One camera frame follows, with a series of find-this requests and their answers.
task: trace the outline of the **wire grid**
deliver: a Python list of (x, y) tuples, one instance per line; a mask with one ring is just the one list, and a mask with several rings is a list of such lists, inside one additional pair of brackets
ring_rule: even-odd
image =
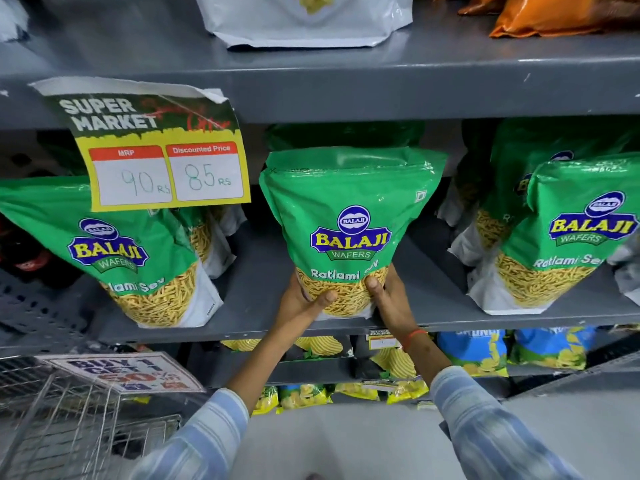
[(10, 430), (2, 479), (119, 478), (131, 463), (125, 459), (146, 454), (180, 427), (178, 415), (119, 422), (124, 400), (110, 389), (27, 358), (0, 364), (0, 420), (11, 427), (2, 428)]

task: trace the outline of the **left hand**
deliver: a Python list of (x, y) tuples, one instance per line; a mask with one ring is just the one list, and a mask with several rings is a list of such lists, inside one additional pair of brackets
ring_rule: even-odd
[(334, 290), (327, 290), (316, 298), (307, 301), (295, 273), (291, 275), (289, 286), (280, 300), (280, 309), (270, 333), (283, 335), (293, 343), (309, 328), (320, 312), (338, 298)]

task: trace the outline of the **right hand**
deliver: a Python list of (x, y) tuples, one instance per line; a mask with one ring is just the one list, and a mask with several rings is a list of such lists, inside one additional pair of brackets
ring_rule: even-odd
[(384, 286), (373, 276), (366, 277), (364, 283), (380, 310), (382, 322), (385, 323), (391, 335), (402, 342), (407, 335), (418, 329), (409, 307), (404, 283), (396, 273), (393, 264), (389, 265)]

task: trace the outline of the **striped shirt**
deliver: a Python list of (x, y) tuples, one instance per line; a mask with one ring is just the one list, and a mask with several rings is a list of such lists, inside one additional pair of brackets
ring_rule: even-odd
[[(468, 479), (582, 478), (461, 367), (436, 376), (431, 398)], [(248, 421), (238, 395), (219, 389), (162, 448), (140, 461), (131, 479), (224, 480)]]

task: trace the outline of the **person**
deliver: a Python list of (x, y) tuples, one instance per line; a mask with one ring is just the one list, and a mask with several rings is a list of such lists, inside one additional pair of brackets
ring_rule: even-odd
[[(400, 341), (427, 382), (468, 479), (581, 478), (464, 369), (453, 366), (418, 327), (404, 283), (393, 265), (384, 287), (371, 276), (365, 284), (389, 332)], [(132, 480), (227, 478), (251, 411), (269, 375), (284, 352), (336, 298), (336, 292), (329, 290), (308, 302), (294, 273), (273, 326), (244, 366), (183, 428), (140, 461), (132, 472)]]

